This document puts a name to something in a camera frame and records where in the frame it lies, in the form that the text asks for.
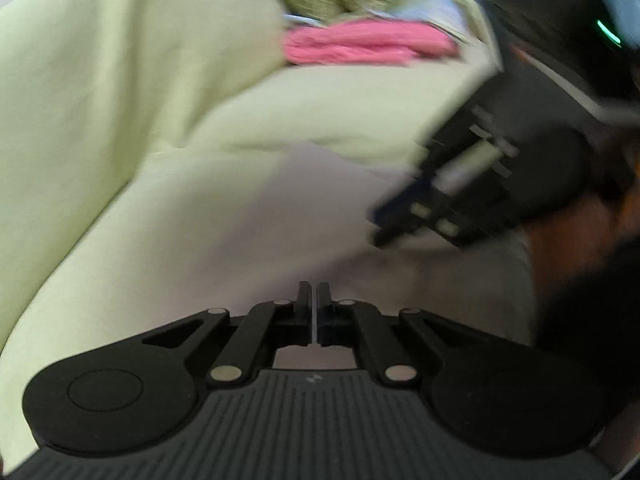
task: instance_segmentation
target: metal pin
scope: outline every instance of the metal pin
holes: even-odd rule
[[[478,105],[471,108],[471,113],[485,123],[490,123],[494,120],[494,116]]]
[[[214,381],[230,383],[242,377],[242,370],[233,365],[216,366],[209,374]]]
[[[385,377],[394,382],[406,382],[415,379],[418,371],[408,365],[394,365],[385,370]]]
[[[431,214],[431,209],[418,202],[414,202],[411,204],[411,207],[409,208],[409,212],[411,212],[412,214],[416,215],[419,218],[428,218],[429,215]]]
[[[473,134],[476,134],[481,139],[491,139],[491,137],[492,137],[492,134],[490,134],[486,130],[483,130],[477,124],[472,124],[471,126],[469,126],[469,131],[471,131]]]
[[[504,137],[497,137],[495,145],[509,158],[520,155],[520,150]]]
[[[494,168],[495,173],[503,178],[509,178],[513,174],[513,171],[505,168],[502,164],[500,164],[500,162],[496,162],[492,167]]]
[[[441,218],[436,224],[436,229],[446,236],[456,236],[460,232],[460,228],[449,222],[446,218]]]

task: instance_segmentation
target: pink fabric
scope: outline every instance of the pink fabric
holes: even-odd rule
[[[418,56],[455,56],[458,47],[427,23],[367,18],[327,28],[295,28],[285,37],[284,52],[296,64],[407,64]]]

